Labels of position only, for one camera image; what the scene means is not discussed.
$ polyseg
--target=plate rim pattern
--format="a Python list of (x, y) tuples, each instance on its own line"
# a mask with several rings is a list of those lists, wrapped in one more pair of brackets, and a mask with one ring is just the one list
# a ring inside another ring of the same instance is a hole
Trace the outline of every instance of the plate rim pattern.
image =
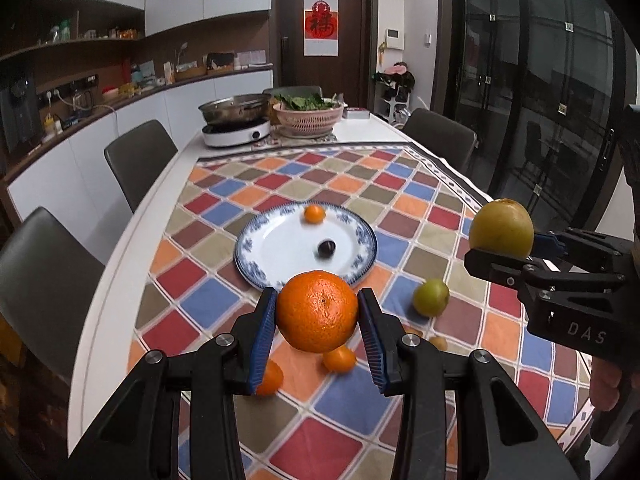
[[(362, 268), (358, 272), (354, 273), (353, 276), (350, 276), (348, 280), (345, 280), (345, 282), (348, 285), (354, 285), (355, 283), (358, 283), (364, 277), (364, 275), (367, 272), (369, 272), (371, 267), (373, 267), (373, 265), (376, 262), (376, 257), (378, 255), (378, 240), (376, 238), (376, 234), (373, 231), (373, 228), (371, 227), (371, 225), (369, 225), (369, 223), (364, 218), (362, 218), (362, 216), (360, 216), (359, 214), (341, 205), (332, 204), (330, 202), (323, 202), (320, 200), (302, 200), (302, 201), (292, 200), (289, 203), (271, 207), (263, 211), (262, 213), (260, 213), (258, 216), (252, 218), (251, 221), (247, 225), (245, 225), (244, 228), (242, 228), (242, 230), (240, 231), (240, 233), (236, 238), (236, 246), (234, 248), (234, 263), (236, 265), (236, 269), (238, 270), (238, 272), (242, 274), (242, 277), (246, 279), (249, 284), (251, 284), (252, 286), (258, 289), (264, 289), (267, 286), (273, 286), (266, 282), (266, 277), (262, 278), (260, 276), (260, 274), (264, 274), (264, 271), (259, 267), (257, 267), (257, 264), (255, 262), (248, 262), (245, 259), (245, 257), (242, 256), (241, 254), (242, 241), (244, 240), (244, 237), (247, 235), (247, 233), (264, 225), (265, 223), (264, 219), (267, 218), (268, 215), (270, 215), (274, 211), (279, 211), (279, 210), (282, 210), (283, 208), (286, 209), (287, 206), (291, 206), (291, 205), (300, 206), (302, 204), (318, 204), (323, 206), (324, 208), (330, 208), (330, 209), (336, 210), (337, 212), (346, 213), (347, 215), (354, 217), (357, 221), (360, 222), (360, 225), (366, 229), (366, 231), (368, 232), (367, 234), (371, 239), (371, 250), (369, 251), (369, 256), (364, 261)], [(260, 273), (258, 273), (258, 276), (256, 276), (257, 274), (256, 272), (247, 272), (246, 268), (248, 266), (251, 266), (252, 264), (257, 267), (257, 270), (260, 271)], [(276, 290), (280, 290), (284, 286), (284, 283), (277, 282), (274, 285)]]

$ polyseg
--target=dark gray chair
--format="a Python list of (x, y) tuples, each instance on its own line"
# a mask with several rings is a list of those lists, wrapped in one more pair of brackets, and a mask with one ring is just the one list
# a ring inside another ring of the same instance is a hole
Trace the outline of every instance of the dark gray chair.
[(2, 480), (38, 480), (24, 461), (4, 428), (0, 428), (0, 478)]
[(136, 126), (104, 149), (104, 158), (132, 211), (177, 151), (164, 126), (156, 120)]
[(466, 169), (478, 138), (463, 124), (425, 108), (415, 109), (402, 131), (460, 172)]
[(533, 180), (536, 181), (543, 171), (545, 157), (542, 156), (542, 133), (540, 125), (532, 121), (527, 121), (527, 137), (524, 145), (524, 164), (520, 168), (519, 176), (527, 171), (527, 166), (533, 164), (534, 170), (531, 172)]
[(0, 252), (0, 314), (39, 360), (67, 381), (103, 270), (43, 207)]
[(262, 93), (285, 97), (311, 97), (313, 94), (318, 94), (322, 97), (322, 89), (319, 86), (281, 86), (279, 88), (267, 88)]

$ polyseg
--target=wall outlet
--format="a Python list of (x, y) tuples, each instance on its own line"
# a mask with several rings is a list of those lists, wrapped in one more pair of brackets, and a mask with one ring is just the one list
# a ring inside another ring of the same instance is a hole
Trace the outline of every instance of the wall outlet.
[(63, 99), (69, 100), (75, 92), (76, 89), (79, 91), (88, 90), (93, 87), (98, 86), (98, 75), (92, 74), (87, 77), (82, 77), (80, 79), (75, 79), (73, 81), (69, 81), (68, 83), (64, 83), (62, 85), (56, 86), (54, 88), (50, 88), (44, 92), (38, 94), (38, 109), (45, 108), (49, 106), (49, 99), (47, 98), (47, 93), (51, 92), (51, 103), (57, 102), (59, 97), (56, 95), (56, 90), (60, 93), (60, 97)]

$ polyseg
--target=small tangerine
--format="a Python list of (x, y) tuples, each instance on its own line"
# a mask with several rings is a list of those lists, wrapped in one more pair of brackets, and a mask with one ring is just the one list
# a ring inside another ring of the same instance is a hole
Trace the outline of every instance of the small tangerine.
[(434, 335), (428, 339), (429, 343), (434, 345), (441, 352), (446, 352), (449, 348), (449, 343), (442, 336)]
[(324, 220), (324, 208), (318, 204), (311, 204), (305, 207), (305, 220), (310, 224), (319, 224)]
[(335, 350), (322, 355), (322, 364), (330, 372), (345, 374), (353, 370), (356, 365), (356, 354), (347, 346), (338, 346)]
[(274, 395), (282, 386), (283, 381), (284, 374), (282, 373), (282, 368), (280, 368), (275, 361), (269, 359), (264, 369), (262, 382), (255, 391), (255, 394), (260, 396)]

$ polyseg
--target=dining table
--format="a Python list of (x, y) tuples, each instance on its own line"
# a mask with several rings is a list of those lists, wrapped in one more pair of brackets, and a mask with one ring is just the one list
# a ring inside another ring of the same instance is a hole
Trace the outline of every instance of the dining table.
[[(471, 221), (492, 198), (372, 115), (341, 120), (322, 139), (276, 131), (224, 150), (196, 134), (172, 158), (124, 230), (88, 311), (71, 384), (69, 453), (147, 351), (194, 351), (254, 309), (260, 290), (236, 268), (236, 240), (265, 211), (306, 200), (347, 208), (372, 227), (376, 259), (353, 290), (371, 287), (405, 330), (441, 336), (449, 352), (487, 349), (559, 445), (571, 446), (593, 411), (590, 358), (529, 334), (514, 290), (466, 272)], [(437, 318), (412, 307), (413, 291), (430, 278), (450, 290)], [(283, 370), (281, 388), (234, 399), (247, 478), (390, 477), (401, 399), (379, 394), (358, 329), (347, 345), (356, 366), (334, 374), (321, 355), (295, 350), (276, 332), (270, 358)], [(455, 478), (455, 401), (452, 392), (446, 398), (447, 478)], [(178, 466), (189, 478), (190, 393), (180, 402)]]

